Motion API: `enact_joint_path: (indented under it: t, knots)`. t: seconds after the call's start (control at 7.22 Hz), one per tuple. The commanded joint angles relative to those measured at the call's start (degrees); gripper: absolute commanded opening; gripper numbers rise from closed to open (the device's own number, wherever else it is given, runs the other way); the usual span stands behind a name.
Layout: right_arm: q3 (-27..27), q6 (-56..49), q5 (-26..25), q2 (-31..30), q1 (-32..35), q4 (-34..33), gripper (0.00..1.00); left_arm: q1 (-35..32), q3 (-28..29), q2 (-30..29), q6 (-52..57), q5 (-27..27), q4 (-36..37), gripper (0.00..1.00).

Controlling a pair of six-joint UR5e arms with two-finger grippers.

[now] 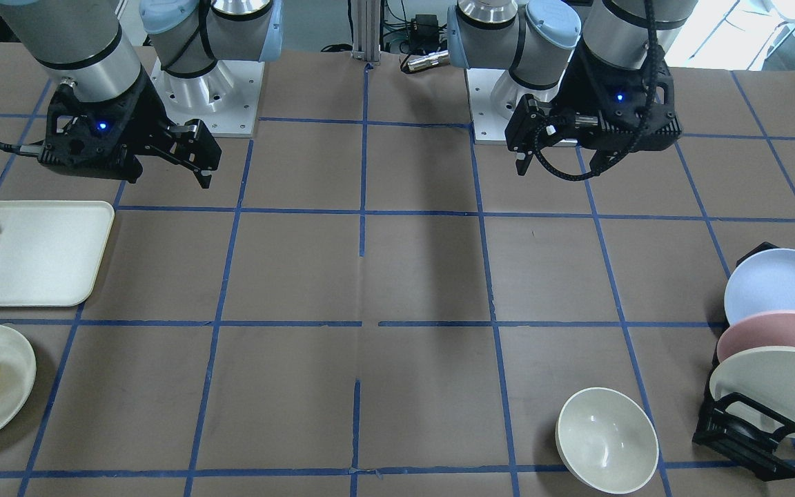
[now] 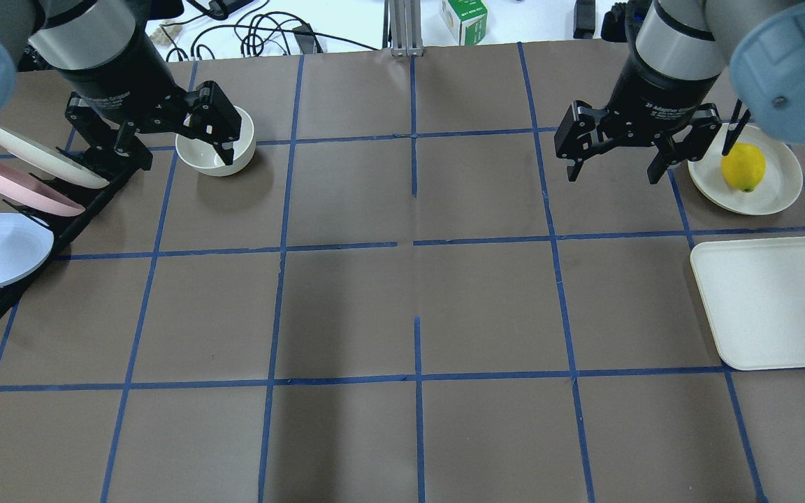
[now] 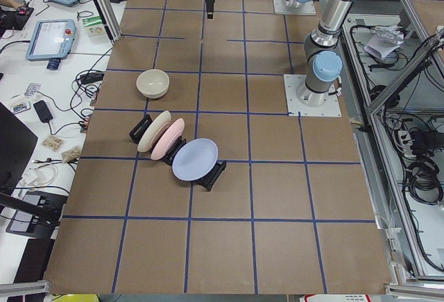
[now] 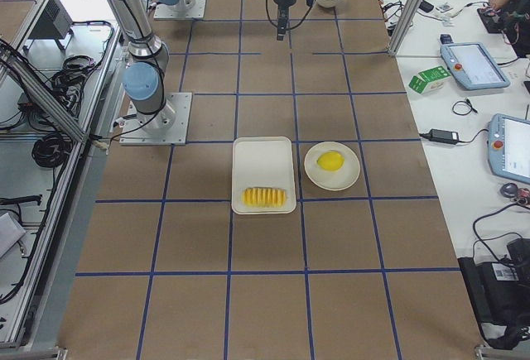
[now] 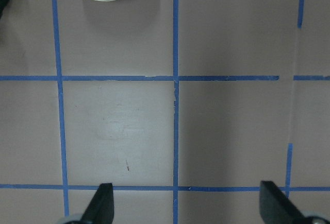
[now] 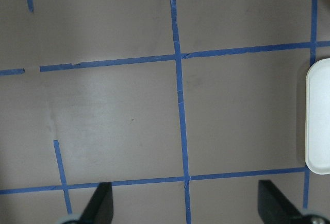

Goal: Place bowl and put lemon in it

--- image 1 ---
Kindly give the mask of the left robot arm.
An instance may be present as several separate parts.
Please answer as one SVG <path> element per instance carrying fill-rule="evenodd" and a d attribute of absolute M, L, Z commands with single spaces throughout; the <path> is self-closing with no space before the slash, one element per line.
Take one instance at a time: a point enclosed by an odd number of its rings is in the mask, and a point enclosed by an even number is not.
<path fill-rule="evenodd" d="M 451 63 L 501 70 L 505 144 L 519 176 L 533 161 L 566 182 L 683 134 L 667 48 L 694 1 L 458 1 L 448 12 Z"/>

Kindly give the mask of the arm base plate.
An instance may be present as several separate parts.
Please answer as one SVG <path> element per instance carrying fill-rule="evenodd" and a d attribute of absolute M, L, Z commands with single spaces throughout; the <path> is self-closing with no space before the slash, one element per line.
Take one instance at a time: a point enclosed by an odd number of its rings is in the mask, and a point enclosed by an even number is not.
<path fill-rule="evenodd" d="M 559 91 L 558 86 L 544 90 L 523 87 L 511 78 L 508 70 L 470 68 L 466 76 L 477 144 L 505 146 L 505 129 L 520 98 L 531 94 L 549 103 Z"/>
<path fill-rule="evenodd" d="M 215 137 L 249 139 L 265 68 L 258 61 L 218 61 L 207 75 L 185 79 L 168 75 L 157 59 L 150 78 L 171 121 L 183 125 L 200 119 Z"/>

